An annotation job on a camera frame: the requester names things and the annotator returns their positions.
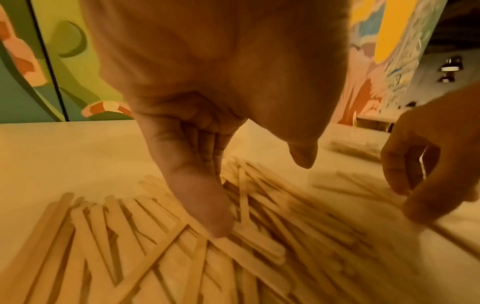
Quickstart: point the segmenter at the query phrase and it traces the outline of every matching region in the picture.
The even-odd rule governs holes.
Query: table
[[[326,149],[331,138],[382,145],[388,134],[329,125],[319,141],[317,162],[305,170],[291,160],[285,143],[248,122],[232,139],[225,158],[235,155],[259,162],[310,191],[309,179],[315,172],[342,170],[382,177],[378,163]],[[45,206],[60,194],[72,191],[92,202],[102,202],[110,194],[133,197],[142,193],[137,183],[143,176],[160,175],[134,121],[0,125],[0,147],[0,271]],[[454,215],[471,220],[447,218],[444,224],[480,244],[480,204],[464,204]],[[438,303],[478,303],[480,263],[431,231],[425,231],[420,241]]]

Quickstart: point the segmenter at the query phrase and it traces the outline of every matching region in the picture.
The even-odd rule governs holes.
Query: tabletop
[[[327,149],[332,138],[381,146],[388,136],[329,125],[319,140],[317,162],[305,170],[292,161],[285,143],[247,122],[224,157],[261,163],[292,183],[315,191],[311,179],[319,172],[340,170],[382,177],[380,164]],[[102,202],[111,194],[134,197],[142,193],[138,182],[145,175],[161,175],[134,121],[0,125],[0,147],[0,271],[26,240],[45,206],[62,193],[71,191],[91,202]],[[355,216],[362,220],[364,213]],[[464,204],[441,223],[480,246],[480,204]],[[438,303],[478,303],[480,263],[432,231],[424,231],[419,241]]]

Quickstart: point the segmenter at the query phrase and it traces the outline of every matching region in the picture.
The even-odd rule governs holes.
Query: human hand
[[[479,96],[476,83],[404,113],[395,124],[381,163],[392,189],[408,196],[403,212],[411,220],[428,223],[478,200]]]
[[[310,168],[347,71],[348,0],[82,0],[102,76],[124,93],[173,194],[215,236],[233,218],[222,151],[252,119]]]

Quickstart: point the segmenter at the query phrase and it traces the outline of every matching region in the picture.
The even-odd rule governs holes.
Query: yellow shape
[[[350,26],[367,20],[372,13],[372,7],[374,4],[375,0],[360,0],[354,3],[351,10]]]
[[[388,0],[375,47],[375,62],[381,63],[393,52],[407,27],[419,0]]]

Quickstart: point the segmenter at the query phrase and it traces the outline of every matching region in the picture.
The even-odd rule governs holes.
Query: mural
[[[0,123],[65,121],[27,2],[0,0]]]
[[[397,108],[447,0],[353,0],[349,67],[332,122]]]
[[[129,119],[121,94],[99,76],[100,65],[79,0],[31,0],[71,121]]]

